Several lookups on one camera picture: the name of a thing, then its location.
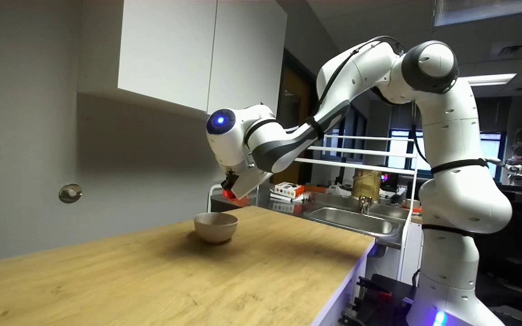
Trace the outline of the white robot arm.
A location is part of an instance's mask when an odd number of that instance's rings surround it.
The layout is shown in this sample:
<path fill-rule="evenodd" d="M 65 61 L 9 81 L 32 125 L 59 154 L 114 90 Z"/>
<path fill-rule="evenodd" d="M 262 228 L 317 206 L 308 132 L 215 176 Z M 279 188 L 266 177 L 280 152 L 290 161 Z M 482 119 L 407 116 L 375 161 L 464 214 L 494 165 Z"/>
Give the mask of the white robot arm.
<path fill-rule="evenodd" d="M 480 148 L 478 109 L 453 51 L 440 40 L 407 51 L 375 36 L 328 60 L 317 76 L 317 112 L 282 127 L 270 107 L 217 109 L 208 114 L 208 145 L 224 170 L 222 188 L 244 197 L 328 136 L 348 105 L 373 90 L 387 103 L 418 109 L 429 179 L 422 203 L 418 284 L 407 326 L 503 326 L 478 297 L 478 235 L 505 228 L 512 206 L 494 185 Z"/>

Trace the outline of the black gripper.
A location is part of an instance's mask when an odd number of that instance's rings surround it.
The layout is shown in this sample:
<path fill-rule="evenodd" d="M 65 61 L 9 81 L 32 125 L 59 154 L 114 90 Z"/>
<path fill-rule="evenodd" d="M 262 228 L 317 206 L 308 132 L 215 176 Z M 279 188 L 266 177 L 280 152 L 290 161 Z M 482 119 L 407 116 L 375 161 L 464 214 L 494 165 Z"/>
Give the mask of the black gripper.
<path fill-rule="evenodd" d="M 222 190 L 232 190 L 232 186 L 235 185 L 237 181 L 237 174 L 233 174 L 232 170 L 226 172 L 224 179 L 221 181 L 221 188 Z"/>

